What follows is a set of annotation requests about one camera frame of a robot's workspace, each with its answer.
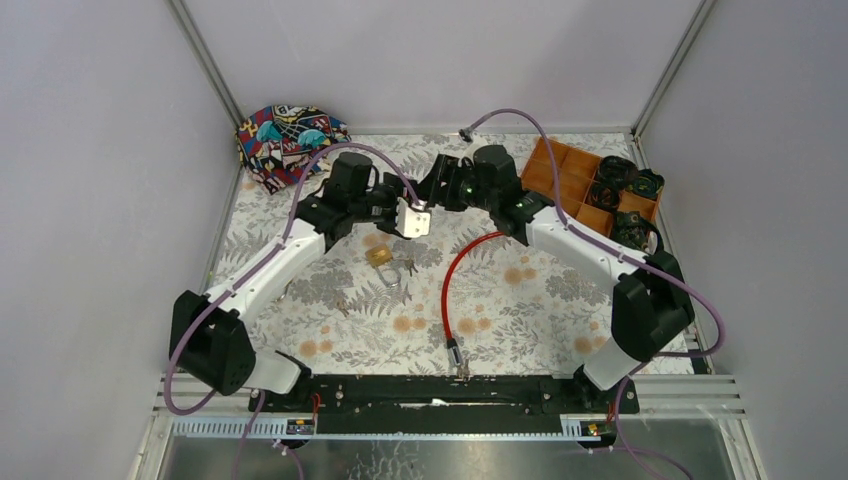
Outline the small brass padlock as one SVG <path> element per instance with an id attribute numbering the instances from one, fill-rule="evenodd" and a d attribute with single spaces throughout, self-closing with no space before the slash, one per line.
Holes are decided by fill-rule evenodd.
<path id="1" fill-rule="evenodd" d="M 385 287 L 393 288 L 400 284 L 401 272 L 387 244 L 378 244 L 368 249 L 365 259 Z"/>

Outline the silver key bunch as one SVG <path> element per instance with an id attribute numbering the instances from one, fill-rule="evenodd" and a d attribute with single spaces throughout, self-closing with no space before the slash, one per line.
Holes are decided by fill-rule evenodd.
<path id="1" fill-rule="evenodd" d="M 418 272 L 415 260 L 413 258 L 404 258 L 401 260 L 401 262 L 403 263 L 403 267 L 406 269 L 410 277 L 413 277 Z"/>

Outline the small metal key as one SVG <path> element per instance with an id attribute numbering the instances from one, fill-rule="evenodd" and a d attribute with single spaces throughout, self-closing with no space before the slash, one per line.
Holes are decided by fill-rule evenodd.
<path id="1" fill-rule="evenodd" d="M 337 297 L 335 299 L 334 306 L 344 318 L 348 318 L 350 316 L 351 304 L 346 296 Z"/>

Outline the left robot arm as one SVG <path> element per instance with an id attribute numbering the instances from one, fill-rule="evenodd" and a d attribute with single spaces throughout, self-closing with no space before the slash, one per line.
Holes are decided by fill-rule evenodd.
<path id="1" fill-rule="evenodd" d="M 282 234 L 226 280 L 204 293 L 186 291 L 175 301 L 169 370 L 192 375 L 220 395 L 242 388 L 271 392 L 288 411 L 309 401 L 303 365 L 281 353 L 261 352 L 251 325 L 290 282 L 324 256 L 357 223 L 372 223 L 405 238 L 428 234 L 430 214 L 398 172 L 372 183 L 369 157 L 343 152 L 321 187 L 300 194 Z"/>

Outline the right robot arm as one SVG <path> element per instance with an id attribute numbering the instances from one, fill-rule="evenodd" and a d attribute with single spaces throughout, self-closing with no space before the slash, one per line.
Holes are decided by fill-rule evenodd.
<path id="1" fill-rule="evenodd" d="M 621 246 L 566 215 L 548 197 L 525 189 L 501 145 L 479 147 L 468 158 L 438 155 L 414 191 L 429 207 L 487 212 L 497 231 L 581 270 L 609 291 L 611 336 L 575 374 L 573 396 L 583 410 L 601 410 L 612 400 L 614 386 L 694 319 L 673 255 Z"/>

